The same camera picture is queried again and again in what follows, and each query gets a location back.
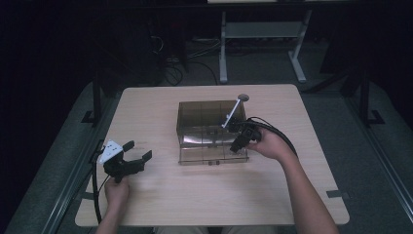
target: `metal frame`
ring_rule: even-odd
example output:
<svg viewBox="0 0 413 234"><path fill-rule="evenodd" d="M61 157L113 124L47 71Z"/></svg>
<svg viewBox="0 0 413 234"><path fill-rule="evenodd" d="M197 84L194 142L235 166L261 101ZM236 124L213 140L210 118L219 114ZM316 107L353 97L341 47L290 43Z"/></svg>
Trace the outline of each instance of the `metal frame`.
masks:
<svg viewBox="0 0 413 234"><path fill-rule="evenodd" d="M221 51L219 54L219 81L221 84L228 82L227 60L225 56L225 44L227 38L276 38L296 37L297 44L288 52L298 82L305 83L304 75L298 60L298 55L307 32L312 10L308 10L302 21L286 22L227 22L226 13L222 12L221 23Z"/></svg>

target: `person's right hand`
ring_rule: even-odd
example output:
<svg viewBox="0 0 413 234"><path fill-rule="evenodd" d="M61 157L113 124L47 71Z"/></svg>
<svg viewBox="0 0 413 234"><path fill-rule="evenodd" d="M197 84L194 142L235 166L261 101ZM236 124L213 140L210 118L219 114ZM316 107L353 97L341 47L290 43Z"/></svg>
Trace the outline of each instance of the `person's right hand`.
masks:
<svg viewBox="0 0 413 234"><path fill-rule="evenodd" d="M264 128L258 128L261 133L261 140L251 142L245 148L252 149L270 159L278 161L284 158L295 156L294 152L289 148L288 144L278 135L271 133Z"/></svg>

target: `wooden table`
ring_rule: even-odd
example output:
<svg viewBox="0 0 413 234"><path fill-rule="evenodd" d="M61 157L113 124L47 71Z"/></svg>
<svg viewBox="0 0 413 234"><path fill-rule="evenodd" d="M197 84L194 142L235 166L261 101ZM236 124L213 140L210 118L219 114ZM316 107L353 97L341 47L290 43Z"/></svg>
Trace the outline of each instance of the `wooden table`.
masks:
<svg viewBox="0 0 413 234"><path fill-rule="evenodd" d="M349 221L331 170L303 101L292 85L214 86L126 89L106 140L120 144L134 140L125 160L153 150L145 171L131 175L131 196L123 225L224 226L293 224L282 167L275 160L248 151L249 161L219 166L180 166L176 134L180 101L236 99L248 94L246 117L261 117L284 132L294 144L300 162L337 224ZM97 167L98 184L106 174ZM90 183L87 192L92 192ZM102 215L104 192L99 197ZM76 223L97 225L94 202L83 199Z"/></svg>

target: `box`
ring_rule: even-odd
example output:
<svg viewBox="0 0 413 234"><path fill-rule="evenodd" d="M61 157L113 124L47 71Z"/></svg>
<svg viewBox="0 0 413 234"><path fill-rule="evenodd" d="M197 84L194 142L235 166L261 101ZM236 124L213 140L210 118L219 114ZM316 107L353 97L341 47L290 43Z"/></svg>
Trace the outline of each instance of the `box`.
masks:
<svg viewBox="0 0 413 234"><path fill-rule="evenodd" d="M179 103L176 132L179 140L180 165L219 165L244 163L248 157L245 149L234 153L231 143L238 133L229 133L221 127L226 115L235 105L234 100L186 101ZM233 117L245 120L241 102Z"/></svg>

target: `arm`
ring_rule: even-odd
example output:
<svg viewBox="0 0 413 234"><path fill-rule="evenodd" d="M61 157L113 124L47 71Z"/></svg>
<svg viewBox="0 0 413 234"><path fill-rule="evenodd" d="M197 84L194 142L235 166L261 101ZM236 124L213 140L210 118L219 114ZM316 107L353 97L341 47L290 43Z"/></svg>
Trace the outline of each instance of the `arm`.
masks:
<svg viewBox="0 0 413 234"><path fill-rule="evenodd" d="M276 159L282 165L298 233L338 233L333 218L307 178L297 156L279 136L265 129L259 131L262 140L250 143L246 148Z"/></svg>
<svg viewBox="0 0 413 234"><path fill-rule="evenodd" d="M111 177L104 185L107 199L107 210L99 224L97 234L116 233L126 211L129 196L129 178L123 177L120 183Z"/></svg>

